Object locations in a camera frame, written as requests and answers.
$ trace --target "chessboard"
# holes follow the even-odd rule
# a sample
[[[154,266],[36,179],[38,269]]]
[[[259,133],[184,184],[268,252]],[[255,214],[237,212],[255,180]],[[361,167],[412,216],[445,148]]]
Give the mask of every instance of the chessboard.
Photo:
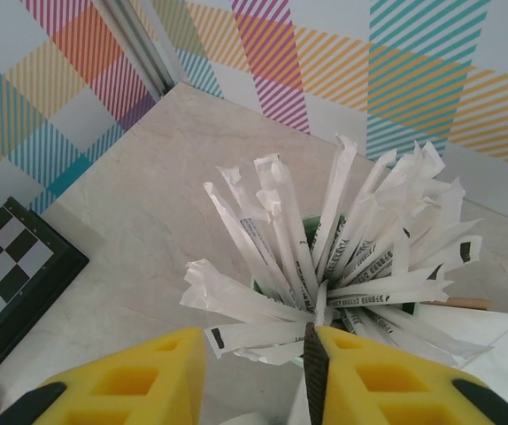
[[[0,362],[88,262],[13,198],[0,208]]]

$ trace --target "colorful striped wallpaper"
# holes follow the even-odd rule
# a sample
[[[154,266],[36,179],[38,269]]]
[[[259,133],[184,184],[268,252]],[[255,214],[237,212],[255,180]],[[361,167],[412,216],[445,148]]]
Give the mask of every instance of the colorful striped wallpaper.
[[[508,216],[508,0],[131,0],[188,82],[370,159],[430,140]]]
[[[97,0],[0,0],[0,205],[42,213],[157,101]]]

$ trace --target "striped wall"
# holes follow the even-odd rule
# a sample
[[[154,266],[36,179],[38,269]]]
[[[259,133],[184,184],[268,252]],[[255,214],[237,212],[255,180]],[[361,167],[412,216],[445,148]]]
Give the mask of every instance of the striped wall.
[[[42,213],[158,101],[130,55],[97,1],[0,0],[0,205]]]
[[[374,160],[431,141],[508,215],[508,0],[131,0],[188,82]]]

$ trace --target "marble countertop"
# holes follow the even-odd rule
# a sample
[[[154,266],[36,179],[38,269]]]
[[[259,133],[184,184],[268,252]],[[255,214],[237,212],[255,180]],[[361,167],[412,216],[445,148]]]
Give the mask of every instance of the marble countertop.
[[[230,198],[216,166],[279,152],[304,215],[318,213],[334,147],[185,85],[175,89],[92,166],[43,218],[91,259],[89,265],[0,366],[0,404],[45,378],[178,328],[230,322],[179,305],[185,264],[208,258],[248,282],[203,182]],[[355,162],[363,179],[371,163]],[[489,298],[508,312],[508,219],[466,203],[483,218],[480,263],[454,273],[454,296]],[[259,411],[284,418],[301,370],[208,351],[202,422]]]

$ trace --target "black and white checkered board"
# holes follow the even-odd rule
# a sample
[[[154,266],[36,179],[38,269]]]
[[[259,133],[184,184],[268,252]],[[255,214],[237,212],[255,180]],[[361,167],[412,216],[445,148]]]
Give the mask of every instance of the black and white checkered board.
[[[12,206],[0,209],[0,313],[54,255],[50,242],[40,240],[36,228],[28,229],[16,215]]]

